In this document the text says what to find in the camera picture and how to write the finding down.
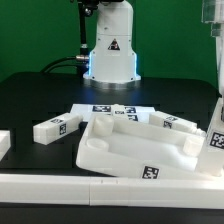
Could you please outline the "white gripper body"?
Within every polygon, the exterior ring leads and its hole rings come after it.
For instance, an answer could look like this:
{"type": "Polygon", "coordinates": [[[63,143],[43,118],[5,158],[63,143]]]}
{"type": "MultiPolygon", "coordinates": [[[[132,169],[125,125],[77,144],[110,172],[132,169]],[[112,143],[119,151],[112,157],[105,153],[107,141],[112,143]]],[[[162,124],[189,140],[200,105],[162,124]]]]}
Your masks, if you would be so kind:
{"type": "Polygon", "coordinates": [[[203,0],[202,22],[211,24],[216,41],[218,90],[224,96],[224,0],[203,0]]]}

